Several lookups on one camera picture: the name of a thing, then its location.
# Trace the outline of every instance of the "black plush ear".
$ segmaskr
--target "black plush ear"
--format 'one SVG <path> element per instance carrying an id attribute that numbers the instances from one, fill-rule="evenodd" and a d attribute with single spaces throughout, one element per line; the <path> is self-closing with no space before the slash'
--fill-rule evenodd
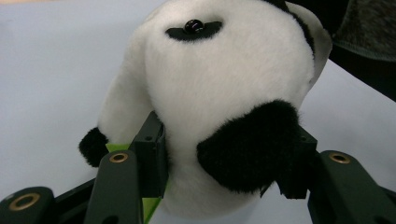
<path id="1" fill-rule="evenodd" d="M 108 139 L 96 127 L 84 136 L 78 147 L 87 163 L 93 167 L 98 167 L 100 160 L 108 153 L 107 143 Z"/>
<path id="2" fill-rule="evenodd" d="M 312 11 L 319 18 L 323 28 L 329 31 L 331 35 L 335 34 L 340 28 L 349 3 L 348 0 L 288 0 L 288 2 Z"/>
<path id="3" fill-rule="evenodd" d="M 297 110 L 275 100 L 222 125 L 197 146 L 198 162 L 236 192 L 268 188 L 291 169 L 300 144 Z"/>
<path id="4" fill-rule="evenodd" d="M 267 2 L 285 12 L 289 12 L 288 7 L 286 6 L 286 1 L 285 0 L 262 0 L 264 2 Z"/>

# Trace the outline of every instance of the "black eye patch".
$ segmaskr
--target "black eye patch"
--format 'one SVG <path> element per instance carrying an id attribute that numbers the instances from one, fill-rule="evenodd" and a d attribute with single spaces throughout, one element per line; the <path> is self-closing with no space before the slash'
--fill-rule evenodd
<path id="1" fill-rule="evenodd" d="M 188 21 L 184 28 L 170 28 L 166 31 L 170 38 L 179 41 L 194 41 L 208 39 L 217 34 L 222 27 L 222 22 L 212 21 L 203 24 L 198 20 Z"/>

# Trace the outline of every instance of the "black metal bracket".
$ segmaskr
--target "black metal bracket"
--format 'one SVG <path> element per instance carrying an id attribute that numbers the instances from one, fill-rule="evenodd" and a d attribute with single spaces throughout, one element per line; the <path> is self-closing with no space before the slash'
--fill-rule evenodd
<path id="1" fill-rule="evenodd" d="M 164 132 L 152 112 L 129 150 L 102 158 L 95 179 L 57 198 L 43 187 L 15 192 L 0 202 L 0 224 L 142 223 L 141 199 L 163 197 L 166 187 Z M 316 147 L 301 128 L 293 169 L 276 181 L 286 198 L 304 199 L 310 190 L 314 224 L 396 224 L 394 192 L 379 187 L 353 157 Z"/>

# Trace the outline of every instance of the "green part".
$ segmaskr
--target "green part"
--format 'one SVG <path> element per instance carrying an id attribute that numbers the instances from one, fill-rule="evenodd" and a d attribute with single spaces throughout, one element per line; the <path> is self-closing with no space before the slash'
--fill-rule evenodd
<path id="1" fill-rule="evenodd" d="M 107 143 L 106 147 L 107 147 L 108 152 L 113 152 L 113 151 L 128 150 L 130 145 L 131 144 L 120 145 L 120 144 Z"/>
<path id="2" fill-rule="evenodd" d="M 144 224 L 149 224 L 149 221 L 154 215 L 155 210 L 161 202 L 161 198 L 144 198 L 143 211 L 144 211 Z"/>

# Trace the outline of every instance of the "plush toy head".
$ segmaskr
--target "plush toy head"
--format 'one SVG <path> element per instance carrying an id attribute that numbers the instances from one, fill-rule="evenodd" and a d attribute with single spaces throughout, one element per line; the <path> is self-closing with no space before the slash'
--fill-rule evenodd
<path id="1" fill-rule="evenodd" d="M 281 0 L 169 1 L 134 32 L 80 150 L 98 165 L 105 143 L 131 143 L 155 110 L 170 164 L 163 207 L 231 212 L 290 169 L 297 110 L 331 45 L 312 13 Z"/>

